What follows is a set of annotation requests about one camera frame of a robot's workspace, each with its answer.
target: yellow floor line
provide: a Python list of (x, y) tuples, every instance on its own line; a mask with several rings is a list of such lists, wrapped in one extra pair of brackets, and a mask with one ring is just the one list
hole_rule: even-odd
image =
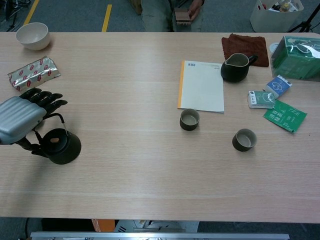
[(106, 7), (106, 11), (105, 11), (105, 17), (104, 17), (104, 21), (103, 21), (103, 26), (102, 26), (102, 31), (101, 32), (106, 32), (107, 31), (109, 18), (110, 18), (110, 14), (111, 14), (111, 8), (112, 8), (112, 5), (108, 4), (108, 6)]
[(32, 4), (32, 7), (28, 13), (28, 16), (26, 16), (26, 19), (24, 20), (23, 25), (26, 25), (30, 22), (30, 19), (31, 19), (32, 15), (34, 14), (38, 3), (39, 3), (39, 0), (34, 0), (34, 3)]

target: teapot handle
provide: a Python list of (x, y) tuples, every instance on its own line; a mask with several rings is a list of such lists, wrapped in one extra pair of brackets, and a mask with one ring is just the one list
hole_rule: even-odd
[(255, 61), (257, 61), (257, 59), (258, 59), (258, 56), (257, 55), (252, 55), (252, 56), (250, 56), (250, 57), (248, 57), (248, 59), (249, 59), (249, 66), (251, 66)]

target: silver snack package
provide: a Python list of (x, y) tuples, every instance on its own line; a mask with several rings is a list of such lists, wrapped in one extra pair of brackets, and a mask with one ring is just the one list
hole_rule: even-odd
[(10, 84), (21, 93), (60, 75), (54, 61), (47, 56), (8, 73)]

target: black pitcher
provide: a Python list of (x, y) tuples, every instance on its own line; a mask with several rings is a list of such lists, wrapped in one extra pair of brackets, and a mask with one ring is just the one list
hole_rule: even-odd
[(221, 67), (223, 80), (237, 83), (245, 79), (249, 67), (258, 59), (257, 55), (247, 57), (243, 53), (234, 53), (224, 61)]

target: robot finger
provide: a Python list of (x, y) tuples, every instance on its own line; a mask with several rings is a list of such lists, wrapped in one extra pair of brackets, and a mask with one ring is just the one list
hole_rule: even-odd
[(33, 95), (40, 93), (42, 90), (40, 88), (31, 88), (30, 90), (26, 91), (25, 93), (20, 95), (20, 98), (22, 99), (29, 99), (31, 98)]
[(55, 101), (47, 106), (44, 106), (43, 108), (46, 110), (46, 114), (51, 114), (58, 108), (60, 108), (62, 105), (66, 105), (68, 102), (66, 100), (58, 100)]
[(38, 104), (39, 107), (44, 108), (45, 106), (51, 104), (53, 101), (55, 101), (56, 99), (59, 99), (59, 98), (62, 98), (62, 94), (54, 93), (54, 94), (46, 97), (45, 99), (42, 99), (37, 104)]
[(34, 95), (33, 97), (29, 98), (29, 101), (31, 103), (38, 104), (42, 99), (45, 97), (49, 97), (51, 95), (51, 92), (49, 91), (41, 91), (38, 94)]

